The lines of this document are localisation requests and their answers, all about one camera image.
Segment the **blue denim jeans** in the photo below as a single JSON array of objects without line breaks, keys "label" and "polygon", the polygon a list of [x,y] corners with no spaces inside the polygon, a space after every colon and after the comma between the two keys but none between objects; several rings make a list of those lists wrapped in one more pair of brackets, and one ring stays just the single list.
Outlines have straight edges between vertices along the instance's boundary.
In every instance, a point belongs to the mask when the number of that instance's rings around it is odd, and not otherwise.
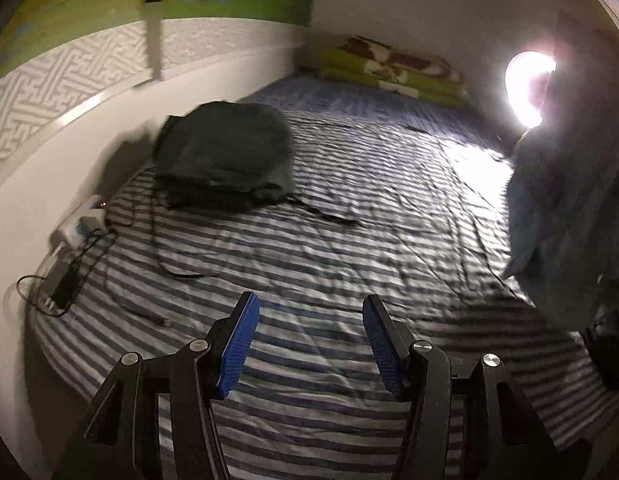
[{"label": "blue denim jeans", "polygon": [[571,332],[619,307],[619,39],[560,12],[552,47],[544,120],[513,153],[503,274]]}]

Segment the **black power adapter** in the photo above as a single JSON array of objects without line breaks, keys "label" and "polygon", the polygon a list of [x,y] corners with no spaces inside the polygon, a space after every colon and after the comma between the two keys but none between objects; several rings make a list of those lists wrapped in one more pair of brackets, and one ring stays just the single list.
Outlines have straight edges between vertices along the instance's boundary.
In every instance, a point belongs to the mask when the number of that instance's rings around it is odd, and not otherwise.
[{"label": "black power adapter", "polygon": [[79,282],[77,263],[70,260],[57,261],[40,287],[42,306],[53,314],[65,311],[73,301]]}]

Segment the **white power strip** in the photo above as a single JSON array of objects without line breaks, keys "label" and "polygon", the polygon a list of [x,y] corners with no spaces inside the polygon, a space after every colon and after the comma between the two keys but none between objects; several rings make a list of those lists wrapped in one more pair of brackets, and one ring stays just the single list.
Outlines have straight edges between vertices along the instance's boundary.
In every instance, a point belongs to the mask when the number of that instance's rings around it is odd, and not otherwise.
[{"label": "white power strip", "polygon": [[91,195],[80,203],[53,231],[52,249],[81,250],[94,236],[108,233],[106,201],[100,195]]}]

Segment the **striped blue white bedsheet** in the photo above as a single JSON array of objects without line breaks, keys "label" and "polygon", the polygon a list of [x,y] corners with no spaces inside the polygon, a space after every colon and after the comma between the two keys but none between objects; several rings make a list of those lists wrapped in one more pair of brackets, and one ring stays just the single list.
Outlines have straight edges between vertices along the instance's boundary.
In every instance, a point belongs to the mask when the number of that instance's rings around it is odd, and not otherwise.
[{"label": "striped blue white bedsheet", "polygon": [[91,398],[127,351],[161,356],[207,333],[242,292],[260,319],[239,384],[215,418],[236,479],[386,479],[408,406],[385,390],[361,306],[378,295],[453,356],[501,356],[558,446],[619,414],[582,339],[549,326],[517,285],[503,193],[507,159],[458,110],[314,77],[253,96],[294,134],[307,205],[245,214],[172,210],[143,170],[93,246],[59,318],[30,320],[54,370]]}]

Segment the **folded dark grey garment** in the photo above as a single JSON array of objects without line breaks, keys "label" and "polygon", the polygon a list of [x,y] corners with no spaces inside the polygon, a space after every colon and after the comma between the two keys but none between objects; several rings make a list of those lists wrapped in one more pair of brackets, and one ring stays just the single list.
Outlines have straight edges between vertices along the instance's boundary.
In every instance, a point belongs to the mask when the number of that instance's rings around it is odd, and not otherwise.
[{"label": "folded dark grey garment", "polygon": [[155,182],[175,209],[248,211],[294,194],[294,157],[279,110],[215,101],[167,118],[154,144]]}]

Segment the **bright round lamp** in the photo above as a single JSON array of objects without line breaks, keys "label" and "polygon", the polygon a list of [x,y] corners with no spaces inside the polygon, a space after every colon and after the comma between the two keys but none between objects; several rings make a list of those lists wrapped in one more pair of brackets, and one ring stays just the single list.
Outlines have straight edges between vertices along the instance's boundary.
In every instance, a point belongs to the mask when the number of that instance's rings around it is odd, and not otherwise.
[{"label": "bright round lamp", "polygon": [[546,53],[520,52],[511,58],[505,71],[508,104],[515,118],[525,130],[532,130],[543,122],[544,100],[556,61]]}]

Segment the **green floral folded blanket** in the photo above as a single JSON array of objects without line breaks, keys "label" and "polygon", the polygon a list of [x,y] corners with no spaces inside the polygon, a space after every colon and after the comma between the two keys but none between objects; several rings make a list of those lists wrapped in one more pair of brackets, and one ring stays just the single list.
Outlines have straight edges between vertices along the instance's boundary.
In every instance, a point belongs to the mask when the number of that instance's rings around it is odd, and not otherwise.
[{"label": "green floral folded blanket", "polygon": [[307,63],[320,77],[390,91],[407,98],[463,108],[465,75],[445,58],[409,52],[364,36],[323,36],[308,47]]}]

